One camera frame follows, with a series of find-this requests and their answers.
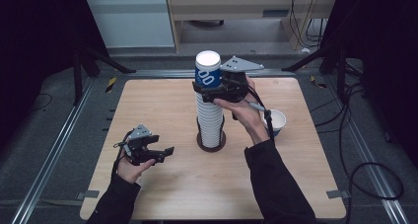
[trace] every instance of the stack of cups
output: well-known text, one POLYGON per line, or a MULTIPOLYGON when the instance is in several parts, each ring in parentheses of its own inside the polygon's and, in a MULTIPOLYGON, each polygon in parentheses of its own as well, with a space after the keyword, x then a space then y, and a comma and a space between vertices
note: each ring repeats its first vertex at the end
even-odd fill
MULTIPOLYGON (((221 57, 217 52, 206 50, 197 54, 195 68, 195 82, 203 88, 216 88, 221 85, 221 57)), ((197 144, 204 151, 220 150, 226 141, 222 131, 224 115, 222 108, 204 103, 202 95, 196 94, 197 104, 197 144)))

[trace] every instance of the hand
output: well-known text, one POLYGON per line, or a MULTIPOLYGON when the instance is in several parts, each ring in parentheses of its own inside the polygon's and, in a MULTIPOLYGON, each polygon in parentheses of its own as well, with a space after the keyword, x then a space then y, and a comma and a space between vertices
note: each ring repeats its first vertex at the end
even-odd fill
POLYGON ((120 157, 122 159, 120 159, 119 165, 117 166, 117 174, 131 184, 134 184, 142 173, 156 162, 155 159, 150 159, 139 166, 134 166, 128 161, 129 158, 126 157, 124 149, 122 149, 120 157))
MULTIPOLYGON (((254 82, 248 76, 246 76, 246 80, 251 88, 255 90, 254 82)), ((257 100, 250 93, 245 96, 244 100, 238 103, 230 103, 222 99, 215 99, 213 102, 219 107, 231 111, 236 116, 251 137, 253 144, 269 139, 264 124, 262 123, 260 112, 248 103, 257 103, 257 100)))

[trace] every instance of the person's left hand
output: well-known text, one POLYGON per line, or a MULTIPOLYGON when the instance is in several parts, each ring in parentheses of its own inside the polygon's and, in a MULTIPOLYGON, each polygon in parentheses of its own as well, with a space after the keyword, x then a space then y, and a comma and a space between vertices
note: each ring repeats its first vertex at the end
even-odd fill
POLYGON ((119 165, 117 166, 117 174, 131 184, 134 184, 142 173, 148 170, 156 162, 155 159, 150 159, 139 166, 134 166, 127 160, 129 158, 126 157, 124 149, 122 149, 120 157, 123 158, 120 159, 119 165))

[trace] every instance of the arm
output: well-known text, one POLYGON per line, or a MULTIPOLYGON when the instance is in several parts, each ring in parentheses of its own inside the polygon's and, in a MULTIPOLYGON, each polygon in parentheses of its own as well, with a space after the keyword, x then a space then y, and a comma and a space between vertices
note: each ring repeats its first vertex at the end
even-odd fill
MULTIPOLYGON (((248 77, 247 81, 254 88, 253 81, 248 77)), ((221 108, 230 110, 251 137, 253 146, 246 148, 244 153, 264 223, 315 223, 314 212, 270 141, 259 111, 248 102, 256 100, 248 94, 245 100, 235 104, 220 99, 214 101, 221 108)))
POLYGON ((107 191, 99 200, 87 224, 129 223, 136 196, 141 189, 135 182, 142 172, 154 163, 155 160, 152 159, 140 166, 133 166, 122 152, 117 165, 117 174, 112 176, 107 191))

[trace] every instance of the black jacket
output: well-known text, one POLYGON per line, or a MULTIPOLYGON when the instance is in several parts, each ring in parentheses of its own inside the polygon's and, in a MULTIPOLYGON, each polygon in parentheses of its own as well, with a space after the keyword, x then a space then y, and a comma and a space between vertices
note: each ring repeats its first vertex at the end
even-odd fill
MULTIPOLYGON (((246 148, 244 153, 265 224, 316 223, 314 211, 270 140, 246 148)), ((113 176, 87 223, 128 223, 139 189, 137 184, 113 176)))

